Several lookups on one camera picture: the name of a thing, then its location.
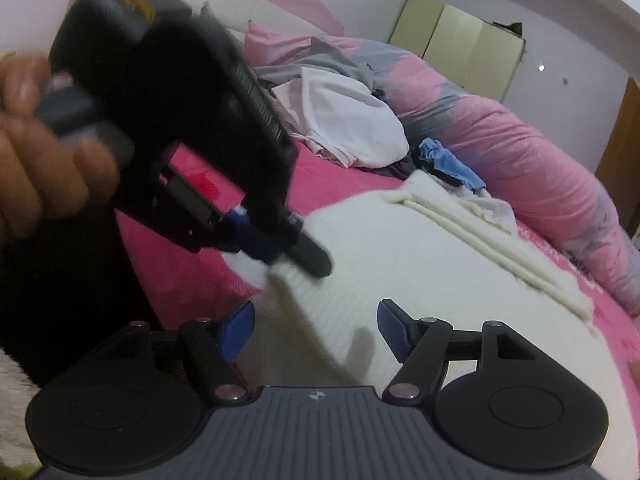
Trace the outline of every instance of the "silver screw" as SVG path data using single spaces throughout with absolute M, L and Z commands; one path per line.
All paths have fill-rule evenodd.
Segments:
M 246 390 L 237 384 L 223 384 L 216 388 L 215 394 L 221 400 L 239 400 L 246 395 Z
M 389 388 L 389 393 L 396 399 L 411 400 L 420 395 L 420 388 L 415 384 L 398 383 Z

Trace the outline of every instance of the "pillow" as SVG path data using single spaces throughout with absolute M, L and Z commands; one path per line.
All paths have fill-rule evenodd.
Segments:
M 369 65 L 374 88 L 384 92 L 412 148 L 426 137 L 439 140 L 518 218 L 574 257 L 631 316 L 640 316 L 640 252 L 586 168 L 500 103 L 467 94 L 415 54 L 371 40 L 322 39 Z M 284 36 L 250 23 L 244 56 L 255 65 L 282 64 L 310 43 L 310 36 Z

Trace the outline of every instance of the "black device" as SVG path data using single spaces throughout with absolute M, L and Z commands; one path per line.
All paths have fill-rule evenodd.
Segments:
M 315 277 L 331 273 L 329 256 L 286 207 L 296 147 L 215 18 L 191 17 L 181 0 L 78 0 L 49 59 L 74 84 L 48 94 L 36 116 L 59 136 L 109 121 L 134 146 L 116 208 L 187 250 L 271 260 L 273 248 L 243 244 L 233 218 L 171 167 L 182 142 L 244 192 L 263 246 Z M 113 137 L 104 140 L 118 153 Z
M 601 479 L 589 466 L 604 403 L 504 323 L 453 330 L 382 301 L 380 332 L 404 364 L 380 399 L 370 386 L 252 395 L 228 363 L 248 338 L 236 320 L 132 323 L 46 386 L 26 417 L 36 478 Z M 478 367 L 441 389 L 452 360 Z M 189 383 L 159 370 L 174 361 Z

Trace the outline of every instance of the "human hand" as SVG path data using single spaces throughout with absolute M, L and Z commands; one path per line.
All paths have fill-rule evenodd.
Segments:
M 43 56 L 0 59 L 0 246 L 29 236 L 42 218 L 74 215 L 88 200 L 107 202 L 118 185 L 105 145 L 87 140 L 71 150 L 33 118 L 50 76 Z

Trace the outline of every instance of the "crosshair logo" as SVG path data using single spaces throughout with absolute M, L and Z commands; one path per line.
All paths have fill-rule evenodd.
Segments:
M 308 394 L 309 399 L 314 400 L 315 402 L 319 402 L 320 400 L 323 400 L 326 397 L 326 393 L 320 391 L 320 390 L 316 390 L 314 392 L 311 392 L 310 394 Z

